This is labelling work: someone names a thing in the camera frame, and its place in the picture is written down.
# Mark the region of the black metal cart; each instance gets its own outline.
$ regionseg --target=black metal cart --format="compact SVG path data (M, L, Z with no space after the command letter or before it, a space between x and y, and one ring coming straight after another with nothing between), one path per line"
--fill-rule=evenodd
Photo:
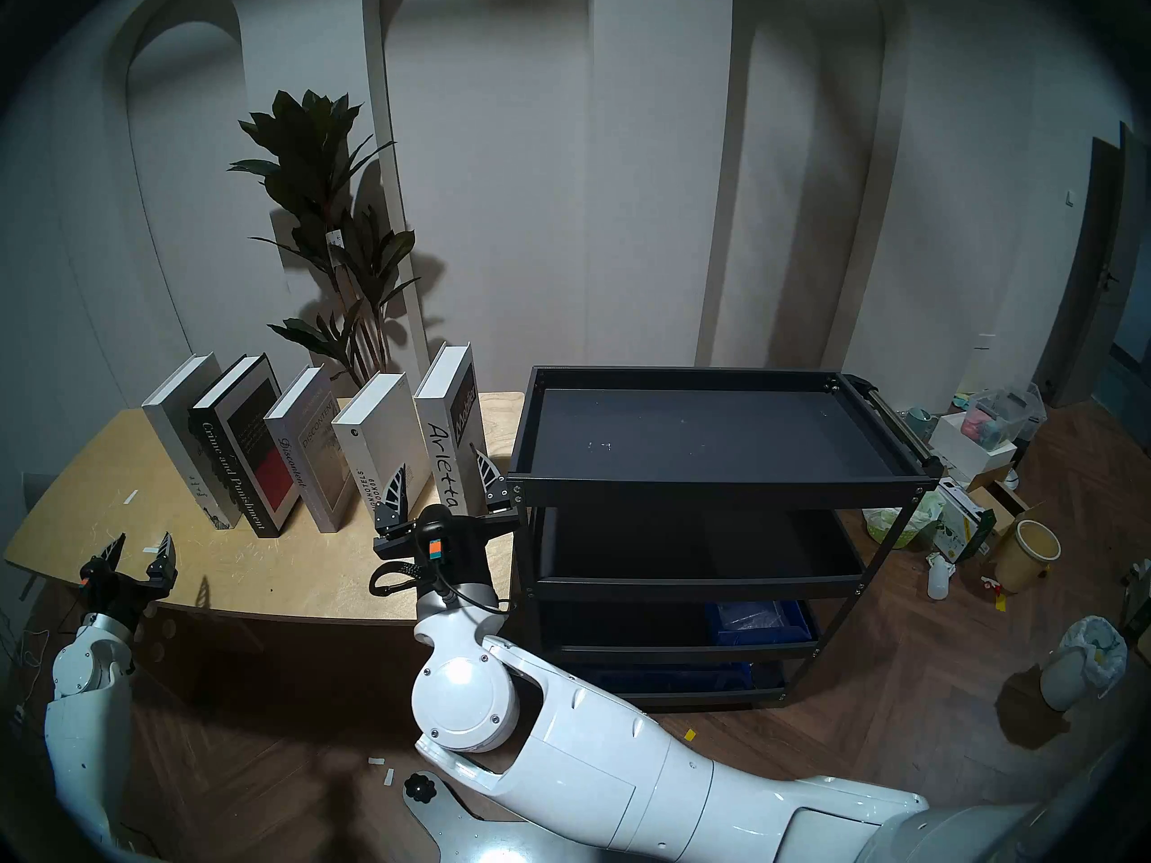
M754 663L750 688L616 690L645 710L783 702L939 475L856 377L538 367L508 475L526 644L570 670ZM863 563L836 511L881 506L901 512ZM838 597L821 631L809 601ZM771 599L809 641L712 644L707 603Z

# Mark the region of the book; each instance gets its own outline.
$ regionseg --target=book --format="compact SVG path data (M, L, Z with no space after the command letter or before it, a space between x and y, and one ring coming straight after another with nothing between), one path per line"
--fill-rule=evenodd
M142 407L200 510L216 528L231 528L239 521L239 507L213 472L212 453L188 426L188 410L219 379L215 353L192 356L144 399Z
M331 421L340 413L331 381L305 368L264 418L299 496L320 532L338 532L356 494Z
M424 453L406 374L373 376L331 421L331 427L373 519L388 483L399 469L404 471L407 499L419 497L432 471Z
M488 446L471 343L440 350L416 390L416 412L440 501L452 513L472 517L486 513L477 453L487 455Z
M215 474L258 537L279 537L299 489L264 415L280 398L267 356L244 356L189 412L189 422L214 455Z

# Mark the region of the cart handle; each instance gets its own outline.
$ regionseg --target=cart handle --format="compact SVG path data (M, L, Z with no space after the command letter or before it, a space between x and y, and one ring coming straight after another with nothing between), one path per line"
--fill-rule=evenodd
M883 422L887 425L887 428L918 458L923 471L932 479L943 476L943 464L939 461L939 458L920 441L918 436L912 433L910 428L894 412L891 405L883 400L883 396L879 395L879 388L854 374L845 374L844 377L855 387L855 391L870 402L871 406L879 412L879 417L883 418Z

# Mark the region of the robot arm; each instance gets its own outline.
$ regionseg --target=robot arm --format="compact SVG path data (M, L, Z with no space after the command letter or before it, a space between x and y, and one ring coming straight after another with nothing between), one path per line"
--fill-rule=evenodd
M165 535L148 580L139 582L116 572L123 545L121 535L81 570L89 613L52 665L44 740L60 803L98 847L127 860L137 857L119 849L114 824L131 748L136 665L128 644L145 606L171 590L176 552Z
M505 613L495 609L481 542L518 518L453 517L440 505L416 522L404 515L378 514L384 537L376 552L416 562L381 566L373 586L389 571L412 581L373 593L416 587L420 595L416 639L433 652L412 688L422 731L416 747L508 810L585 845L753 863L785 857L784 835L801 810L817 811L802 818L811 830L846 834L836 850L849 848L853 860L879 825L927 809L906 792L830 777L762 779L698 755L639 709L496 636ZM519 703L510 672L540 687L543 707L516 761L493 773L460 753L496 748L511 734Z

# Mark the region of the black knob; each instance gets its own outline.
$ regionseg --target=black knob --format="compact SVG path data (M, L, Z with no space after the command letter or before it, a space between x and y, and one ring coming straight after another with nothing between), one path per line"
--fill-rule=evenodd
M427 804L435 797L435 782L422 773L412 773L412 776L404 780L404 792L412 801Z

